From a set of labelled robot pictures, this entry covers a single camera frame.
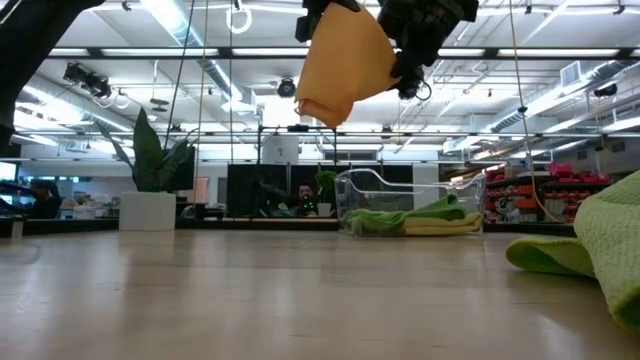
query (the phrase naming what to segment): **green cloth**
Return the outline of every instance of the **green cloth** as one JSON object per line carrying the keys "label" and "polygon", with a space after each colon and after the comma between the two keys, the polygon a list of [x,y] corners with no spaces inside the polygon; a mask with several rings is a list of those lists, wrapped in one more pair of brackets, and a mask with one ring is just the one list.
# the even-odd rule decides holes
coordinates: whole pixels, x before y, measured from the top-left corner
{"label": "green cloth", "polygon": [[447,221],[464,219],[467,210],[458,204],[455,195],[448,195],[427,206],[410,211],[352,210],[347,215],[347,224],[354,234],[379,233],[380,235],[401,234],[402,224],[408,217],[430,217]]}
{"label": "green cloth", "polygon": [[525,270],[596,278],[615,321],[640,332],[640,171],[586,199],[574,229],[577,239],[516,240],[507,259]]}

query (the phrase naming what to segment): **person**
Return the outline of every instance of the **person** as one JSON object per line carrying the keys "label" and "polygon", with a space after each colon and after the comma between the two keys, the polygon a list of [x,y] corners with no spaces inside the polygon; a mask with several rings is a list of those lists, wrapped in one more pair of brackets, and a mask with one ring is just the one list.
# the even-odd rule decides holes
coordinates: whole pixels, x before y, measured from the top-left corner
{"label": "person", "polygon": [[318,211],[311,183],[303,181],[298,185],[298,198],[293,210],[295,216],[317,216]]}
{"label": "person", "polygon": [[12,185],[9,183],[1,183],[0,187],[24,191],[29,193],[36,201],[33,207],[28,209],[8,204],[0,199],[0,207],[12,213],[26,216],[29,219],[55,219],[58,217],[62,199],[58,193],[58,186],[53,181],[34,180],[31,182],[30,188]]}

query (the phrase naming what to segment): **yellow cloth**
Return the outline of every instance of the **yellow cloth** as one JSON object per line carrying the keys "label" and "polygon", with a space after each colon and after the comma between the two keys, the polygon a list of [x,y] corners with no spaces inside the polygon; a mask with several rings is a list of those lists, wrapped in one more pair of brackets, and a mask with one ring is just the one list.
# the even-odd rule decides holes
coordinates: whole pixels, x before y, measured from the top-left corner
{"label": "yellow cloth", "polygon": [[296,90],[298,113],[330,128],[342,124],[353,103],[388,90],[396,61],[389,39],[364,8],[329,3],[318,22]]}
{"label": "yellow cloth", "polygon": [[464,219],[447,221],[438,218],[414,217],[404,221],[406,235],[457,235],[477,230],[482,214],[468,214]]}

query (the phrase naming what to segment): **potted plant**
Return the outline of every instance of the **potted plant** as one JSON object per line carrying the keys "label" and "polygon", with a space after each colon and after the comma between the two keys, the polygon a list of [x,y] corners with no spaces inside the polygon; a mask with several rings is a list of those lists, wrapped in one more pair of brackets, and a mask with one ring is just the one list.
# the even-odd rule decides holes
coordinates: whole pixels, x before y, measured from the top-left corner
{"label": "potted plant", "polygon": [[331,216],[331,203],[335,197],[335,171],[320,171],[316,174],[316,184],[318,185],[318,216]]}
{"label": "potted plant", "polygon": [[149,125],[147,113],[140,110],[133,131],[135,162],[124,152],[109,131],[98,124],[100,132],[115,148],[116,155],[131,168],[137,192],[125,192],[120,202],[120,230],[164,231],[175,229],[176,196],[167,193],[171,179],[192,151],[188,135],[164,155],[160,139]]}

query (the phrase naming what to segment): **transparent container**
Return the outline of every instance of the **transparent container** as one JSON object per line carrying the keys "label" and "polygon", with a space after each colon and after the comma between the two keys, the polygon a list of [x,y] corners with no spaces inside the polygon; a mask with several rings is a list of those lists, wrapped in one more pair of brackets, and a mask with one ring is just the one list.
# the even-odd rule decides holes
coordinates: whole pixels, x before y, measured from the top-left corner
{"label": "transparent container", "polygon": [[342,232],[355,236],[445,236],[481,233],[486,178],[456,183],[402,184],[371,169],[335,180]]}

